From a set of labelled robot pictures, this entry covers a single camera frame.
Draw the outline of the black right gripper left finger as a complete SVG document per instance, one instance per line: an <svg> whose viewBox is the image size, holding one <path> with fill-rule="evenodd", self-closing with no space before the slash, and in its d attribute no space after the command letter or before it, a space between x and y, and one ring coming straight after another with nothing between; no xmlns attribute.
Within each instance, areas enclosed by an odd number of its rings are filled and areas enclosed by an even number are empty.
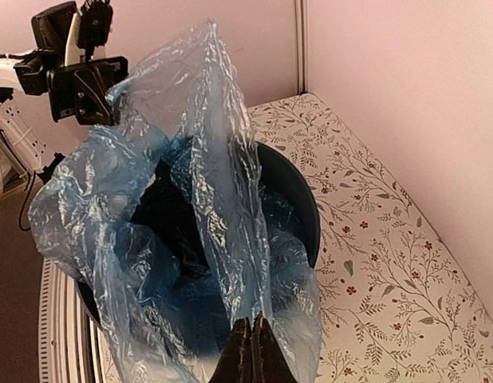
<svg viewBox="0 0 493 383"><path fill-rule="evenodd" d="M249 318L238 319L214 371L214 383L251 383L251 325Z"/></svg>

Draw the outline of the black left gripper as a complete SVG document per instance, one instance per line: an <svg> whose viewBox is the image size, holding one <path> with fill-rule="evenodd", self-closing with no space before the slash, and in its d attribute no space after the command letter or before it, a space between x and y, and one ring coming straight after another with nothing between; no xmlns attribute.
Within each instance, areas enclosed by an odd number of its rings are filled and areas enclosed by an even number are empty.
<svg viewBox="0 0 493 383"><path fill-rule="evenodd" d="M107 57L65 66L65 45L75 1L52 6L31 18L37 48L14 66L28 95L49 94L52 118L58 122L74 116L81 125L115 124L107 102L109 88L128 76L125 57Z"/></svg>

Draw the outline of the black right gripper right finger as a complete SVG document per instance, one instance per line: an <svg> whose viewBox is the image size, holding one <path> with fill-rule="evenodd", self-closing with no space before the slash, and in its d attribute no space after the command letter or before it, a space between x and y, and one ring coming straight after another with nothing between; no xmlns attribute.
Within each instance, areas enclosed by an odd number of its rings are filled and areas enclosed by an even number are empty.
<svg viewBox="0 0 493 383"><path fill-rule="evenodd" d="M252 373L255 383L296 383L270 323L262 314L254 321L252 332Z"/></svg>

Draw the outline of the dark grey trash bin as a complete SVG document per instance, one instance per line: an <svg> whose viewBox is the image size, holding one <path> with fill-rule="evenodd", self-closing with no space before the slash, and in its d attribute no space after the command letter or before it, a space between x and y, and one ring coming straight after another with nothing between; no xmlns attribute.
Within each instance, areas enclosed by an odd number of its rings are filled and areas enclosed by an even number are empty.
<svg viewBox="0 0 493 383"><path fill-rule="evenodd" d="M310 187L300 171L271 147L259 144L258 158L262 166L258 191L267 225L299 239L313 267L320 223ZM111 277L129 283L134 290L152 274L148 297L158 286L169 290L175 304L170 315L182 315L178 328L202 327L224 338L230 327L191 205L190 161L191 140L168 144L156 167L154 183L141 197L132 218L116 222L114 243L97 246L94 266L104 270L113 265L123 267Z"/></svg>

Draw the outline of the blue plastic trash bag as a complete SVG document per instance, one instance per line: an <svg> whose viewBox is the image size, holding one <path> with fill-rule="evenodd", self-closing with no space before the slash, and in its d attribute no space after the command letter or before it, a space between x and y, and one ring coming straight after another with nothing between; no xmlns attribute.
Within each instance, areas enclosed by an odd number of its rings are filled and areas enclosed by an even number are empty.
<svg viewBox="0 0 493 383"><path fill-rule="evenodd" d="M317 204L259 143L208 20L146 57L34 198L38 250L89 288L124 382L312 382Z"/></svg>

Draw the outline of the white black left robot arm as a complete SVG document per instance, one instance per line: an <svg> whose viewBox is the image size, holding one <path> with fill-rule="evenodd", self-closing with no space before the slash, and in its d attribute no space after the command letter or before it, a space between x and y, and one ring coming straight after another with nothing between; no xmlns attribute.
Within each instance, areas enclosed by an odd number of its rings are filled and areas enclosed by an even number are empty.
<svg viewBox="0 0 493 383"><path fill-rule="evenodd" d="M80 125L117 123L106 94L127 77L128 61L106 55L112 16L108 1L64 2L32 17L35 49L0 52L0 144L21 178L47 183L64 155L36 137L15 93L47 94L55 122L73 116Z"/></svg>

